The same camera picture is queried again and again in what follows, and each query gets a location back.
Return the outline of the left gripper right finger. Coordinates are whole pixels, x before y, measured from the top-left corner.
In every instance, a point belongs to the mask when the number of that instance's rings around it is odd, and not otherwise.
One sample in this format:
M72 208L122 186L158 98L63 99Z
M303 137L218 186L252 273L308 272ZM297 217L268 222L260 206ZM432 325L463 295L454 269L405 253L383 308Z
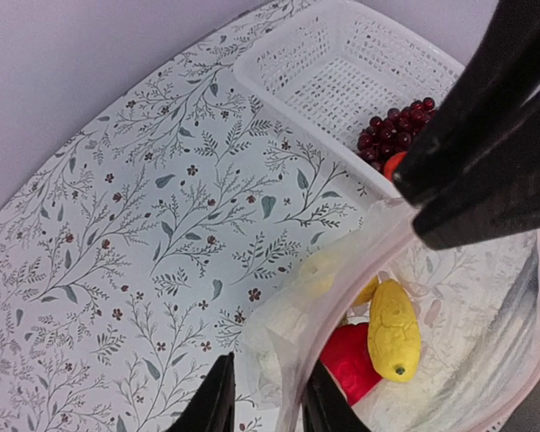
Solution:
M305 432L370 432L320 361L305 386L301 408Z

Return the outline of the white cauliflower toy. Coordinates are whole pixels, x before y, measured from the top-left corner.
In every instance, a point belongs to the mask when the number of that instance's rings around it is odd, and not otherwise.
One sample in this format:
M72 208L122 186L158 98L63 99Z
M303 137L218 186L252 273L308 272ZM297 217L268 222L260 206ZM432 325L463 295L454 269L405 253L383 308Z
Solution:
M340 260L326 250L309 256L279 290L249 315L240 337L246 382L254 403L274 408L282 396L282 374L271 336L297 345L314 302L333 284Z

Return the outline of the red pepper toy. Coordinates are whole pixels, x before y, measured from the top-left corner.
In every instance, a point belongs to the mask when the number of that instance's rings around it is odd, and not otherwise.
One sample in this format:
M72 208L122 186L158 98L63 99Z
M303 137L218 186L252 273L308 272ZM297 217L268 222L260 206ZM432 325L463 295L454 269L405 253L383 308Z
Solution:
M367 322L336 328L319 357L350 406L356 405L382 380L368 353L368 330Z

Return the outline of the clear zip top bag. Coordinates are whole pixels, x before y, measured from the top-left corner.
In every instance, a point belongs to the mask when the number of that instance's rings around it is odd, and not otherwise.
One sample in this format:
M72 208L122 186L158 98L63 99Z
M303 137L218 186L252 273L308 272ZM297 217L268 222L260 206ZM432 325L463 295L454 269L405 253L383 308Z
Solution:
M255 401L293 429L316 361L373 431L490 431L540 379L540 229L434 251L372 204L243 328Z

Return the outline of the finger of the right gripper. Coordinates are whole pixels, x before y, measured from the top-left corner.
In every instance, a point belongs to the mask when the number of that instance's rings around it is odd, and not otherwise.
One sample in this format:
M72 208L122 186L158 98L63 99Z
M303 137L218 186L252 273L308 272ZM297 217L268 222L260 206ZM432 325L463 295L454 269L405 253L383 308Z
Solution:
M540 83L540 1L500 1L478 49L393 175L413 206L430 201Z
M434 250L540 229L540 91L420 209L412 228Z

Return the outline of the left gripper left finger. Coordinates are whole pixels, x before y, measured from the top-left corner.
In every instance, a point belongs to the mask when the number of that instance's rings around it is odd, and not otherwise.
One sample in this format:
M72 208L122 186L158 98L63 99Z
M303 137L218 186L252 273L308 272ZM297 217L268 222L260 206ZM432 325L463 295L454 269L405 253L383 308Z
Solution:
M220 355L167 432L232 432L235 426L234 354Z

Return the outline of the orange pumpkin toy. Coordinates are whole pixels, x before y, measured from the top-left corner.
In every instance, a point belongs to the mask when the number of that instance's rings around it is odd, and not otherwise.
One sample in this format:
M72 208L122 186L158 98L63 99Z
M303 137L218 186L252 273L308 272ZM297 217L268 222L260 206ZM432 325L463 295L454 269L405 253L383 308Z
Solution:
M391 156L385 162L384 167L383 167L383 175L386 179L392 182L394 171L400 165L400 163L406 157L406 155L407 155L406 151L398 152L394 154L393 156Z

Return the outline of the yellow corn toy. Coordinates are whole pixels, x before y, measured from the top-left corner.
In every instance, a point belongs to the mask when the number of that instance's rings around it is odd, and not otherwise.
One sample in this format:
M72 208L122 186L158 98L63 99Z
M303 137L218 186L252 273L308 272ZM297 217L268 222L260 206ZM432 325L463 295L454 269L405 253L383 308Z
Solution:
M380 281L379 277L376 275L355 297L351 307L359 307L363 304L366 304L372 300L376 289L379 287Z
M374 370L395 383L406 383L419 367L422 340L410 297L400 283L383 281L370 305L367 337Z

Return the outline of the dark red grape bunch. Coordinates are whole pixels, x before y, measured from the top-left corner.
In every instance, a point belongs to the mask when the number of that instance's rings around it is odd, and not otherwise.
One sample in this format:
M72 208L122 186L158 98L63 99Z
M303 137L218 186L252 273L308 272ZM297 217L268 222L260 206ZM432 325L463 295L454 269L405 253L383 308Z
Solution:
M356 154L383 175L385 162L398 152L408 153L414 139L433 119L436 111L435 99L427 96L401 109L392 107L384 118L371 117L367 127L358 135Z

